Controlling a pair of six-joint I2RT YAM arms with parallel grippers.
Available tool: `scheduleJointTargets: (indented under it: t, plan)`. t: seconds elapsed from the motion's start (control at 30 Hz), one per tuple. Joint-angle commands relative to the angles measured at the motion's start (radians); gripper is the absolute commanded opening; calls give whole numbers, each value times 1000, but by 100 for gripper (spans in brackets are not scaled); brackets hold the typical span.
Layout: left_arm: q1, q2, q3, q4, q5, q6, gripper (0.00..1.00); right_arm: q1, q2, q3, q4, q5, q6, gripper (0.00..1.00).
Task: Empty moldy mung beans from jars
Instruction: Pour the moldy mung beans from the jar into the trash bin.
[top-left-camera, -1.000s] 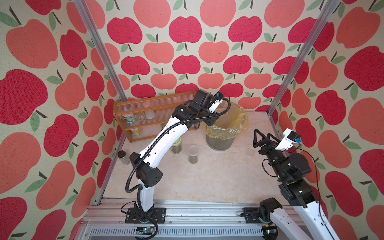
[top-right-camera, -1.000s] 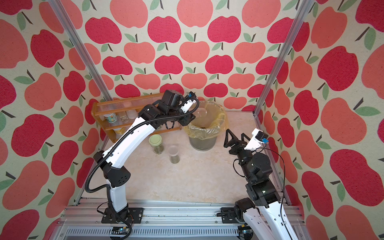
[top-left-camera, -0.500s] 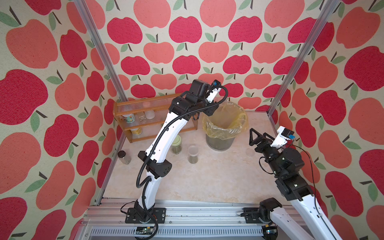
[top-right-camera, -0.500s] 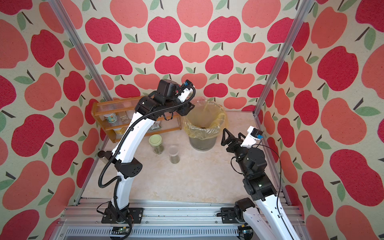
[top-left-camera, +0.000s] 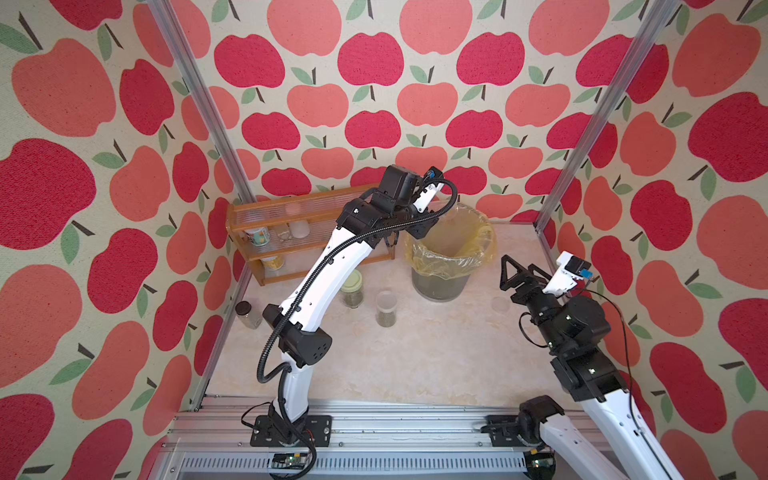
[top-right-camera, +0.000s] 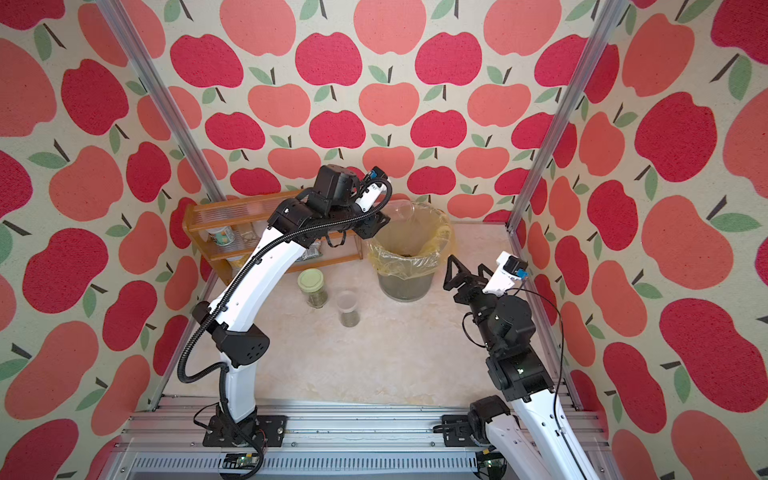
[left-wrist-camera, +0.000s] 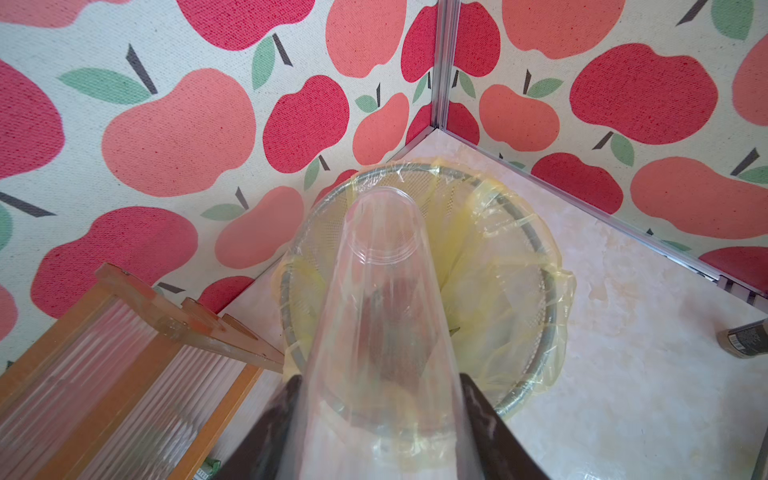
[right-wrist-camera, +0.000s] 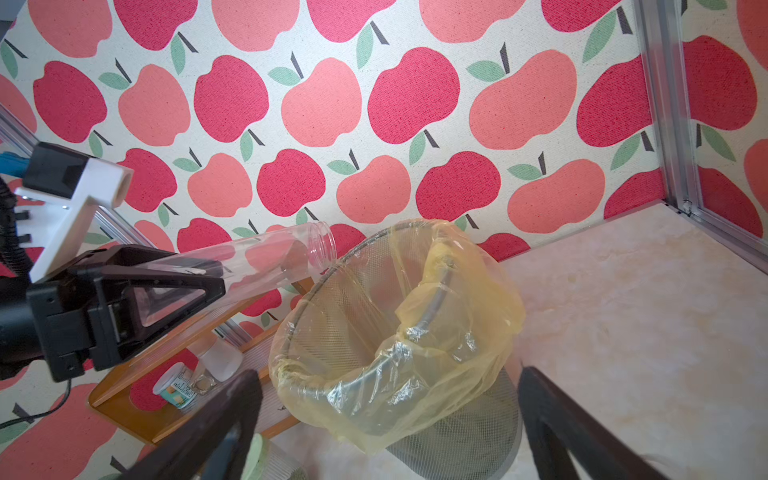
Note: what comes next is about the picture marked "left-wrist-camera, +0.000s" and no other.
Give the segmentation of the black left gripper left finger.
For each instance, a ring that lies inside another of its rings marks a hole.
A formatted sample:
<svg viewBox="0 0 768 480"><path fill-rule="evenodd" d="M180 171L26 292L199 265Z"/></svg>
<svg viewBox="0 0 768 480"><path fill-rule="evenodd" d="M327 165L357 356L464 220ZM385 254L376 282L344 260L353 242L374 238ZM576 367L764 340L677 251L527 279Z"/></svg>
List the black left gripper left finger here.
<svg viewBox="0 0 768 480"><path fill-rule="evenodd" d="M276 479L303 377L294 375L279 390L230 458L214 476L217 480Z"/></svg>

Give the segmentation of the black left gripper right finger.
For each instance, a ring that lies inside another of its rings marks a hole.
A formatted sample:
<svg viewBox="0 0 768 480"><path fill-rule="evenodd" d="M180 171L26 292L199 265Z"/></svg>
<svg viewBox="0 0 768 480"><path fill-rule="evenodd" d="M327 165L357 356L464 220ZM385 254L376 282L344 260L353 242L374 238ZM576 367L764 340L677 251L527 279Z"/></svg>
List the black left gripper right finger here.
<svg viewBox="0 0 768 480"><path fill-rule="evenodd" d="M459 375L472 439L485 479L548 480L468 374Z"/></svg>

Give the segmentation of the clear plastic jar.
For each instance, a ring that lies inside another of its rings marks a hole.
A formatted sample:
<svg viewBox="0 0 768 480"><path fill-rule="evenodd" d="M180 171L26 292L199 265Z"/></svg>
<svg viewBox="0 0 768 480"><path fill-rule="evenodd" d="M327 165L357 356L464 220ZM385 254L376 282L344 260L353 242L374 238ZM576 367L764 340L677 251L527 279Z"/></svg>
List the clear plastic jar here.
<svg viewBox="0 0 768 480"><path fill-rule="evenodd" d="M352 204L280 479L479 479L426 226L377 187Z"/></svg>

